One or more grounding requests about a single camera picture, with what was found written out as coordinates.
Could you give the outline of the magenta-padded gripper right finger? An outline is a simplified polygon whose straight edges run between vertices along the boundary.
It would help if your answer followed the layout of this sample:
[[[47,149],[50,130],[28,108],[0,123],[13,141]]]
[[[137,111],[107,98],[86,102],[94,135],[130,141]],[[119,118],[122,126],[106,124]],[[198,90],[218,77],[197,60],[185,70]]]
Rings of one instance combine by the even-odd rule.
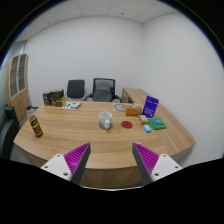
[[[133,144],[132,153],[144,185],[182,169],[182,167],[167,154],[158,155],[137,143]]]

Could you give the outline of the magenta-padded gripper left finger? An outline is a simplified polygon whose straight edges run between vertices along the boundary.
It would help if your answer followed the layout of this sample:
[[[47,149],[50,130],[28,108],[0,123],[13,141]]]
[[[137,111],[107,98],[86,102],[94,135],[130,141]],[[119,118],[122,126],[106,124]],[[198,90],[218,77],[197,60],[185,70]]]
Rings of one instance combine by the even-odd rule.
[[[90,144],[86,143],[65,155],[56,154],[42,166],[42,169],[79,185],[90,153]]]

